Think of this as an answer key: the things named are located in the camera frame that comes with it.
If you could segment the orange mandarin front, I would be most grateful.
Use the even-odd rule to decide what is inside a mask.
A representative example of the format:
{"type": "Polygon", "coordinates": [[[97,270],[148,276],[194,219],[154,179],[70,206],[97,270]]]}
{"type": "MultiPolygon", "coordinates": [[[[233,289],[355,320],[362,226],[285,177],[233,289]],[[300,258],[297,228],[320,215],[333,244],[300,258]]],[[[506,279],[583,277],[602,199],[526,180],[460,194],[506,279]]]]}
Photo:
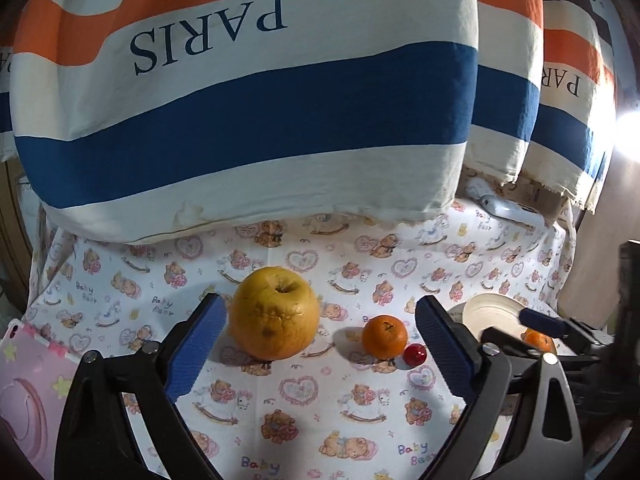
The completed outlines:
{"type": "Polygon", "coordinates": [[[556,353],[554,340],[550,336],[538,332],[538,330],[528,328],[521,334],[521,338],[526,344],[538,349],[540,352],[556,353]]]}

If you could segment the orange mandarin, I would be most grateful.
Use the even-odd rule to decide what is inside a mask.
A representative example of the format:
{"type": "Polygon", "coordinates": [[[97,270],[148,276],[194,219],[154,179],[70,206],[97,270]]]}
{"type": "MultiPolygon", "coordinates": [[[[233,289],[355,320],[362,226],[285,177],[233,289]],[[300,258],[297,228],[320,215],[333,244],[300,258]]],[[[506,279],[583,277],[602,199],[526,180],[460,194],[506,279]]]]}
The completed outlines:
{"type": "Polygon", "coordinates": [[[400,356],[407,341],[408,332],[404,322],[391,315],[370,318],[361,333],[363,349],[382,361],[400,356]]]}
{"type": "Polygon", "coordinates": [[[538,349],[540,352],[556,353],[554,340],[550,336],[538,332],[538,330],[528,328],[521,334],[521,338],[526,344],[538,349]]]}

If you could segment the small red apple middle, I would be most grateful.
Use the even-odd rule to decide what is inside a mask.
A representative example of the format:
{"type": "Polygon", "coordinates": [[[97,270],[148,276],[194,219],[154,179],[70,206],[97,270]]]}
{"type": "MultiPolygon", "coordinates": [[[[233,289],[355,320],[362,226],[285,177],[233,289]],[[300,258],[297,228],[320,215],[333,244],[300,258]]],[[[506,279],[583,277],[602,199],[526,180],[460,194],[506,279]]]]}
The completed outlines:
{"type": "Polygon", "coordinates": [[[402,352],[402,359],[410,368],[421,366],[427,359],[426,347],[424,344],[408,344],[402,352]]]}

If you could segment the cream round plate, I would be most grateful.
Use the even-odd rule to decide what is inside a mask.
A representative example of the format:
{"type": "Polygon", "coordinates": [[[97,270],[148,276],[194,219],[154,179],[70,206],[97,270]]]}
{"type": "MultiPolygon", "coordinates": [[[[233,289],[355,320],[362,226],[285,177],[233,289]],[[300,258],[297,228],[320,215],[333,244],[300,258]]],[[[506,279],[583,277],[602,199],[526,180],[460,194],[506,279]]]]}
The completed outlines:
{"type": "Polygon", "coordinates": [[[526,327],[518,315],[524,307],[517,301],[498,294],[479,294],[467,301],[462,309],[462,324],[475,336],[482,338],[486,328],[495,327],[520,339],[526,327]]]}

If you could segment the beige wooden headboard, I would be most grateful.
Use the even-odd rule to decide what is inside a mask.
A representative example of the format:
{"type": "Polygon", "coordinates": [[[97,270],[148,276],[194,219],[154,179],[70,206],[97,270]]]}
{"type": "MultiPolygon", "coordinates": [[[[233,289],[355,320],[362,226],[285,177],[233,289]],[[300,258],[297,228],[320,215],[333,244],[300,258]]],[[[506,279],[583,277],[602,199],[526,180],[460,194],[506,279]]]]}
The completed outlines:
{"type": "Polygon", "coordinates": [[[575,259],[559,296],[559,310],[594,327],[608,322],[618,303],[618,252],[639,238],[639,154],[613,152],[594,214],[577,228],[575,259]]]}

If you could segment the orange mandarin near pomelo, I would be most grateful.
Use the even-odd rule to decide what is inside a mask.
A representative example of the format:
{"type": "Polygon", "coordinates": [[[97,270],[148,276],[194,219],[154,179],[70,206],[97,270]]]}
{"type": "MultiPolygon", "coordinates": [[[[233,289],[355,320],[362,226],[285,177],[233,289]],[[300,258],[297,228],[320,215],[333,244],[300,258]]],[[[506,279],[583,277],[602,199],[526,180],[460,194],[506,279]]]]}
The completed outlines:
{"type": "Polygon", "coordinates": [[[361,333],[363,349],[382,361],[400,356],[407,341],[408,332],[404,322],[391,315],[370,318],[361,333]]]}

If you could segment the large yellow pomelo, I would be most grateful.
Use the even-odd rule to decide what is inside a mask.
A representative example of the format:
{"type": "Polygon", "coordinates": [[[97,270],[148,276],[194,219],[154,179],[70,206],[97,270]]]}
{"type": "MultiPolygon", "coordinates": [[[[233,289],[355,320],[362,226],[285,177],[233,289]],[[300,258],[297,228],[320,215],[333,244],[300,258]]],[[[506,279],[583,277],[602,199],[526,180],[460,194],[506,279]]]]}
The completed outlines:
{"type": "Polygon", "coordinates": [[[229,308],[229,333],[257,361],[296,356],[314,340],[320,304],[307,281],[280,266],[244,278],[229,308]]]}

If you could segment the white remote control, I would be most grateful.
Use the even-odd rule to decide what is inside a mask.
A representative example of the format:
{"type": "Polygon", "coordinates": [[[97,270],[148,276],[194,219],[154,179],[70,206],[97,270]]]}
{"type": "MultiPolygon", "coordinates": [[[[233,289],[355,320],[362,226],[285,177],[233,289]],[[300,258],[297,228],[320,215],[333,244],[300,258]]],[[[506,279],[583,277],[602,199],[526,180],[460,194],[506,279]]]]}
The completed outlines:
{"type": "Polygon", "coordinates": [[[525,208],[513,200],[506,200],[499,196],[484,195],[480,198],[480,206],[495,217],[512,222],[541,228],[544,217],[536,210],[525,208]]]}

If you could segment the baby bear printed sheet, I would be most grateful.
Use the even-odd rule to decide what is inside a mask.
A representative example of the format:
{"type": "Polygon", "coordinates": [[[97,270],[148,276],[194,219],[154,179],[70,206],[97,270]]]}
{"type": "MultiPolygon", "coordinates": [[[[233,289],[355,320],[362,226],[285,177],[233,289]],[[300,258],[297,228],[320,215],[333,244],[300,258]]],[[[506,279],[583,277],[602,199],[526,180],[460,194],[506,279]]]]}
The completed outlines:
{"type": "Polygon", "coordinates": [[[178,407],[227,479],[415,479],[464,407],[433,360],[416,368],[361,348],[371,318],[404,323],[419,299],[447,309],[489,292],[555,308],[575,255],[569,212],[531,228],[470,200],[423,223],[388,226],[317,214],[219,228],[153,245],[87,240],[35,223],[26,320],[76,354],[134,352],[164,338],[208,294],[230,299],[264,266],[292,271],[317,297],[310,345],[262,367],[222,335],[178,407]]]}

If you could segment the pink storage box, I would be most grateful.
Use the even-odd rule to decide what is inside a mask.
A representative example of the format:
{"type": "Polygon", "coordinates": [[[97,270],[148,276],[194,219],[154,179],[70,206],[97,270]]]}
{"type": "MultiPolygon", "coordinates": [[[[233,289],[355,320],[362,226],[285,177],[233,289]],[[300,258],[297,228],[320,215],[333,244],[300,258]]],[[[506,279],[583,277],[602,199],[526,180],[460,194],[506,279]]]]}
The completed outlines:
{"type": "Polygon", "coordinates": [[[1,341],[1,421],[45,479],[53,477],[58,427],[77,365],[31,325],[9,322],[1,341]]]}

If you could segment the striped Paris blanket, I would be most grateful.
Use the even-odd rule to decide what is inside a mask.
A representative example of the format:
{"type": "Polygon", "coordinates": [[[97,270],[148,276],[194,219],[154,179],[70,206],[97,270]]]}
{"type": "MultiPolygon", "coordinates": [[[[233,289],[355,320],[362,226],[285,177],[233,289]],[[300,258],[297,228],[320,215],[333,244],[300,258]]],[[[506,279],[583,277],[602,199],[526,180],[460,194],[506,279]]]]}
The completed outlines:
{"type": "Polygon", "coordinates": [[[596,208],[600,0],[27,0],[1,156],[90,240],[307,214],[420,221],[463,170],[596,208]]]}

